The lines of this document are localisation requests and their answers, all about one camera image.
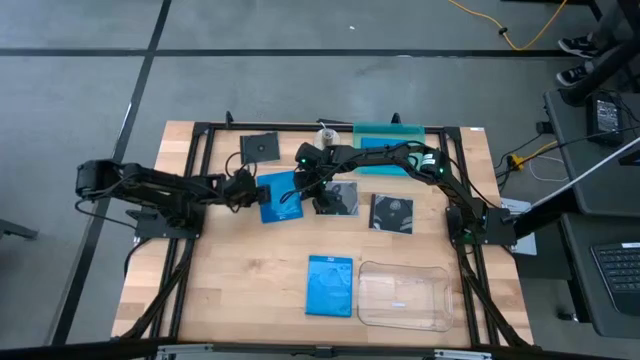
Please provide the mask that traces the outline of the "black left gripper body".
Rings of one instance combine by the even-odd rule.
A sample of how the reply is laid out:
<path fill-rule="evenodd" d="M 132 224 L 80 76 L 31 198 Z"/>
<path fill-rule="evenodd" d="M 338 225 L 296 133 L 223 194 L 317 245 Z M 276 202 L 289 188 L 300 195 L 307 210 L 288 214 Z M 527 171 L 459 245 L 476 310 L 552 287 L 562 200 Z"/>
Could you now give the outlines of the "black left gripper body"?
<path fill-rule="evenodd" d="M 237 213 L 258 201 L 258 187 L 255 178 L 246 169 L 237 170 L 221 185 L 222 197 L 226 206 Z"/>

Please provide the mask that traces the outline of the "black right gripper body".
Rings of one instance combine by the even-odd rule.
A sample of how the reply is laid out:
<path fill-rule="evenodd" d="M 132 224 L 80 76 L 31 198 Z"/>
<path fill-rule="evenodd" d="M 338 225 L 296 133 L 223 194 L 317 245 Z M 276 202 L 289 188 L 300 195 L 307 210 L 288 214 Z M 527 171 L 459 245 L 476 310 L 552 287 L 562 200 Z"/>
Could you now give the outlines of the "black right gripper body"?
<path fill-rule="evenodd" d="M 294 174 L 295 190 L 300 194 L 301 200 L 315 198 L 332 179 L 333 176 L 325 176 L 316 171 L 299 171 Z"/>

